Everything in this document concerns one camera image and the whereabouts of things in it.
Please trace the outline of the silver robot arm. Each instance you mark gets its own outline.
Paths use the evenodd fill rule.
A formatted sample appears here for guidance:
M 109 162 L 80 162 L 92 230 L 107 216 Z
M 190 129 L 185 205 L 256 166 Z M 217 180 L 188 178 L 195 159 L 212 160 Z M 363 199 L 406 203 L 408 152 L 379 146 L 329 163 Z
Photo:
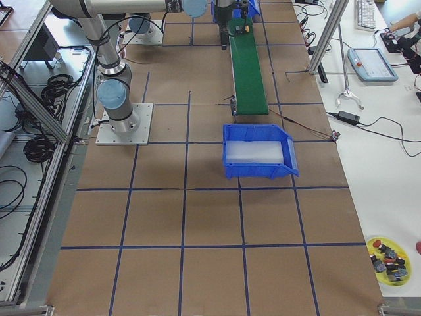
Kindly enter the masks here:
M 161 26 L 154 24 L 150 20 L 149 13 L 141 13 L 139 16 L 132 15 L 128 21 L 128 26 L 134 36 L 143 36 L 149 31 L 155 29 L 164 33 L 164 20 L 168 13 L 185 12 L 192 18 L 198 18 L 207 10 L 208 1 L 166 1 L 165 14 L 161 21 Z M 240 10 L 241 18 L 244 19 L 241 32 L 246 32 L 247 17 L 249 12 L 248 1 L 213 1 L 212 14 L 214 21 L 218 24 L 220 30 L 220 45 L 222 50 L 226 50 L 228 46 L 228 39 L 231 36 L 228 30 L 229 21 L 233 17 L 233 11 Z
M 59 12 L 78 19 L 86 38 L 97 51 L 99 71 L 105 76 L 97 97 L 109 116 L 111 129 L 118 134 L 136 130 L 140 119 L 129 100 L 130 67 L 111 43 L 102 15 L 185 12 L 197 18 L 207 10 L 206 1 L 52 1 L 51 4 Z

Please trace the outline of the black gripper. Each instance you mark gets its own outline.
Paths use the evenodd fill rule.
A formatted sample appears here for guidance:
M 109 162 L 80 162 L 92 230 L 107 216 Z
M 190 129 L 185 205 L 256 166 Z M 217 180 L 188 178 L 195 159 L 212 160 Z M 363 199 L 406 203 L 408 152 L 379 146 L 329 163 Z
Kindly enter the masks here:
M 220 27 L 220 45 L 221 50 L 227 50 L 228 31 L 226 27 L 233 17 L 233 11 L 240 10 L 240 17 L 247 19 L 249 11 L 249 2 L 236 0 L 215 0 L 212 1 L 212 13 L 214 21 Z

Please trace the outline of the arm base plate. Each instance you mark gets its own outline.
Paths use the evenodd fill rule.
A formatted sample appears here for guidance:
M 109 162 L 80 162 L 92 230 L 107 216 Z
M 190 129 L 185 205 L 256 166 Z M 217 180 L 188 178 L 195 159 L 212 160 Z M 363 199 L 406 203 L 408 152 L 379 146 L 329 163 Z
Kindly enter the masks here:
M 138 45 L 162 45 L 164 23 L 160 20 L 144 21 L 139 18 L 129 19 L 126 30 L 123 32 L 124 37 L 120 41 L 122 45 L 138 44 Z
M 104 110 L 103 120 L 96 137 L 97 145 L 147 145 L 149 143 L 152 103 L 132 103 L 132 114 L 126 119 L 115 121 Z

